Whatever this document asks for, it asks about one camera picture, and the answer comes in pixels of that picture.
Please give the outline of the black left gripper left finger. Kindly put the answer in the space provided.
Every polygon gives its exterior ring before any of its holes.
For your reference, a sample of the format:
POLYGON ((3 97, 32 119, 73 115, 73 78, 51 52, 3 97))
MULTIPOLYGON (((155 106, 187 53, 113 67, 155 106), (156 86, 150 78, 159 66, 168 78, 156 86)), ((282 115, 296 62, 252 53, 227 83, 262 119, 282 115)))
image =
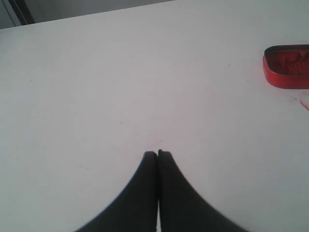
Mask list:
POLYGON ((158 211, 157 154, 145 152, 122 192, 79 232, 155 232, 158 211))

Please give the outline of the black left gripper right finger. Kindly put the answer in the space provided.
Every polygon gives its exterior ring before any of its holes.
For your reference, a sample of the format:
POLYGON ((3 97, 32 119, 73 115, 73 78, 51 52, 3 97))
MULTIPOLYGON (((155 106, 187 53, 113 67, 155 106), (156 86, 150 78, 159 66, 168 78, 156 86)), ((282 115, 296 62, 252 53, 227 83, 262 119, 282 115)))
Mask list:
POLYGON ((172 154, 158 151, 159 212, 163 232, 245 232, 190 185, 172 154))

